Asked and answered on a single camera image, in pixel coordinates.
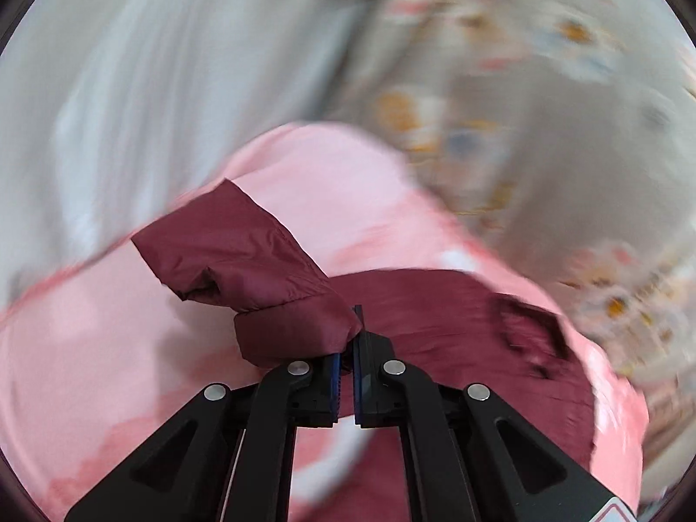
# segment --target metal screw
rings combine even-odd
[[[293,361],[288,365],[288,373],[295,376],[307,375],[309,372],[309,363],[304,361]]]
[[[466,393],[474,400],[487,400],[491,396],[491,389],[486,385],[471,385],[466,389]]]
[[[387,361],[384,363],[384,365],[382,365],[382,367],[386,373],[389,373],[389,375],[401,375],[406,370],[406,365],[397,359]]]
[[[203,391],[203,396],[212,401],[225,398],[226,394],[227,390],[225,390],[225,387],[222,385],[210,385]]]

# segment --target floral fabric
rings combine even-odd
[[[696,50],[666,1],[382,0],[331,117],[405,151],[632,382],[696,365]]]

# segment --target pink fabric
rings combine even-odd
[[[333,124],[278,128],[237,152],[222,177],[274,214],[329,276],[388,267],[458,268],[559,313],[542,290],[503,266],[417,189],[398,153],[357,130]],[[34,290],[5,317],[0,447],[51,520],[62,520],[203,385],[220,381],[235,388],[259,379],[258,369],[239,355],[233,315],[228,308],[180,301],[126,243],[79,273]],[[645,402],[613,375],[596,345],[566,319],[563,326],[596,394],[591,471],[635,507]],[[308,442],[321,437],[330,453],[335,442],[327,445],[324,434],[313,435],[319,432],[302,434],[303,448],[312,449]],[[298,454],[298,480],[316,460],[316,454]],[[306,486],[295,491],[297,516],[318,495]]]

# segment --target pink sheet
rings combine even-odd
[[[397,152],[357,130],[277,128],[232,156],[222,177],[274,214],[329,276],[456,268],[559,313],[417,188]],[[0,447],[52,521],[201,387],[259,379],[239,355],[232,316],[227,308],[179,301],[128,242],[35,289],[2,320]],[[568,320],[563,325],[596,394],[592,473],[635,508],[645,402],[615,377],[601,349]],[[346,421],[301,431],[293,520],[326,496],[367,437]]]

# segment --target white curtain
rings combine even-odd
[[[37,0],[0,55],[0,306],[312,115],[359,0]]]

